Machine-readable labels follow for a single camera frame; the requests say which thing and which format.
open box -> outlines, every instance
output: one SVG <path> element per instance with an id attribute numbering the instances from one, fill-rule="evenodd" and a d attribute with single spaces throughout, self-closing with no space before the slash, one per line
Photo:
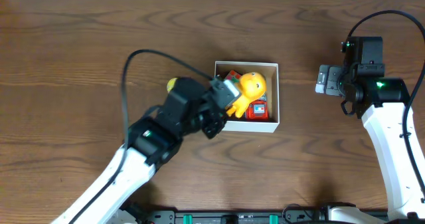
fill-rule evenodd
<path id="1" fill-rule="evenodd" d="M 225 77 L 231 70 L 239 74 L 258 72 L 264 76 L 267 84 L 267 109 L 269 120 L 244 120 L 234 116 L 229 118 L 223 131 L 274 132 L 279 125 L 279 69 L 278 64 L 262 62 L 216 61 L 214 74 Z"/>

wooden tabletop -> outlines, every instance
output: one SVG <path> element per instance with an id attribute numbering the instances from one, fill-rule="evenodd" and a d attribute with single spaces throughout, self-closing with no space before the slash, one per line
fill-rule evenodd
<path id="1" fill-rule="evenodd" d="M 46 223 L 99 176 L 122 143 L 120 74 L 128 54 L 157 49 L 209 74 L 216 60 L 279 64 L 273 134 L 187 136 L 132 199 L 180 210 L 281 210 L 347 201 L 386 208 L 377 157 L 341 99 L 315 93 L 321 64 L 364 16 L 425 0 L 0 0 L 0 222 Z M 384 39 L 387 76 L 409 89 L 425 56 L 409 20 L 385 15 L 356 35 Z M 201 77 L 141 55 L 128 74 L 130 120 L 162 104 L 175 76 Z M 425 96 L 413 104 L 425 144 Z"/>

yellow object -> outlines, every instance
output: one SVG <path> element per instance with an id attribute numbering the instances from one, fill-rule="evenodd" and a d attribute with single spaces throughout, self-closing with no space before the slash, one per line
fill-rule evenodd
<path id="1" fill-rule="evenodd" d="M 177 78 L 172 78 L 170 81 L 168 81 L 167 92 L 170 92 L 174 88 L 174 84 L 175 84 L 176 80 L 177 80 Z"/>
<path id="2" fill-rule="evenodd" d="M 266 80 L 261 74 L 251 72 L 242 75 L 239 82 L 234 85 L 239 89 L 241 95 L 226 113 L 229 117 L 234 114 L 237 118 L 240 118 L 244 115 L 250 103 L 259 99 L 266 92 Z"/>

green tape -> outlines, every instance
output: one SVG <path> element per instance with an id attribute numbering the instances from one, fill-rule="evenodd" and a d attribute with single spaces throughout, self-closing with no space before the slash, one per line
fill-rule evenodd
<path id="1" fill-rule="evenodd" d="M 192 224 L 192 215 L 184 215 L 183 224 Z"/>
<path id="2" fill-rule="evenodd" d="M 279 217 L 277 215 L 270 215 L 270 224 L 279 224 Z"/>

red toy car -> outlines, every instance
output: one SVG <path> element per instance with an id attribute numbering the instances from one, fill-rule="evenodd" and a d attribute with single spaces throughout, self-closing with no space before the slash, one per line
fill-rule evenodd
<path id="1" fill-rule="evenodd" d="M 263 100 L 255 100 L 250 103 L 248 109 L 245 111 L 246 119 L 249 120 L 267 120 L 267 102 Z"/>

